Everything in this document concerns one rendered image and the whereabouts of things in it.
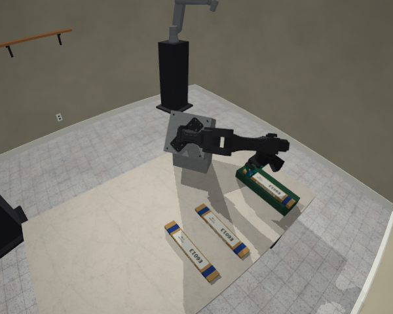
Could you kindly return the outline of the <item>white welding electrode pack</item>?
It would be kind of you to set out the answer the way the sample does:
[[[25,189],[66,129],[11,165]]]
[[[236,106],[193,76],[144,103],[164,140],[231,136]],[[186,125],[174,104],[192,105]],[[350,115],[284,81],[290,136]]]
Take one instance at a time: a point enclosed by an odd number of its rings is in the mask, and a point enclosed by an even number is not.
[[[262,176],[260,173],[256,173],[252,176],[254,182],[265,189],[269,194],[275,197],[279,202],[285,205],[288,209],[295,203],[295,200],[288,196],[285,192],[279,189],[277,186],[272,184],[268,179]]]
[[[250,251],[204,203],[195,208],[195,211],[240,259]]]

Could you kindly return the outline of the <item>cream welding electrode pack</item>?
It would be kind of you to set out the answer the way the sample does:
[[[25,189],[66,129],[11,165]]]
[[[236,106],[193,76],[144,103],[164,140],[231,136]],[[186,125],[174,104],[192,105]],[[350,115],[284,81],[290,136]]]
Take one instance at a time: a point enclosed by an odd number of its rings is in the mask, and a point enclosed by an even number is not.
[[[219,276],[220,273],[211,265],[174,220],[165,225],[164,228],[209,283]]]

